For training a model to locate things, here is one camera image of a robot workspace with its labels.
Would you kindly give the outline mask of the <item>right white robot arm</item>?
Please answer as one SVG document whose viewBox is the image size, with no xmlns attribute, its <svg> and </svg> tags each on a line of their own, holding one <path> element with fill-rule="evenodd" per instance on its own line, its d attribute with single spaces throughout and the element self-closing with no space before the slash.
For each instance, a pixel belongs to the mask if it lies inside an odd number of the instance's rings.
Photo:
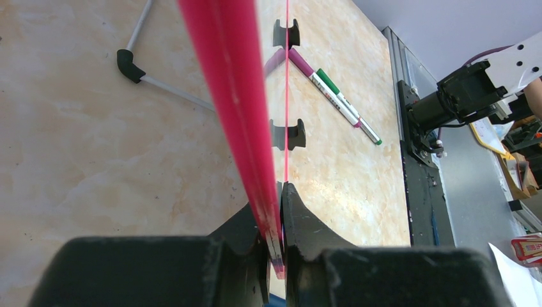
<svg viewBox="0 0 542 307">
<path fill-rule="evenodd" d="M 458 68 L 437 83 L 437 90 L 407 109 L 408 119 L 424 132 L 456 120 L 475 122 L 493 114 L 493 105 L 515 96 L 541 77 L 541 33 Z"/>
</svg>

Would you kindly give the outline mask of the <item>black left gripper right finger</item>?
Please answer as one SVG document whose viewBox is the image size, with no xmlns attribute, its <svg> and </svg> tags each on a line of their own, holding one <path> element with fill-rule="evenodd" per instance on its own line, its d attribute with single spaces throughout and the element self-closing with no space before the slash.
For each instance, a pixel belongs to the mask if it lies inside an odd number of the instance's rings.
<svg viewBox="0 0 542 307">
<path fill-rule="evenodd" d="M 368 248 L 348 242 L 281 193 L 288 306 L 511 306 L 496 267 L 457 248 Z"/>
</svg>

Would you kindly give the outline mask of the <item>pink framed whiteboard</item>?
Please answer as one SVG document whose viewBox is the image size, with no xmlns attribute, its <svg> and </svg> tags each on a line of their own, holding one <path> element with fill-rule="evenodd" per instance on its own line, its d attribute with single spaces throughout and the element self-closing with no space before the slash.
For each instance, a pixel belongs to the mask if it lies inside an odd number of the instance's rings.
<svg viewBox="0 0 542 307">
<path fill-rule="evenodd" d="M 255 1 L 179 1 L 180 12 L 278 279 L 283 232 Z"/>
</svg>

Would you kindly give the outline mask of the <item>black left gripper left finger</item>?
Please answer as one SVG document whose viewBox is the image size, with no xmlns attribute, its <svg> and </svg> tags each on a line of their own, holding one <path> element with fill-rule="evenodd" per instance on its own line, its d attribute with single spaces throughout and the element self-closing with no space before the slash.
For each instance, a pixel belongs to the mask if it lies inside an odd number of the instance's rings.
<svg viewBox="0 0 542 307">
<path fill-rule="evenodd" d="M 268 251 L 250 206 L 207 236 L 78 237 L 30 306 L 263 306 Z"/>
</svg>

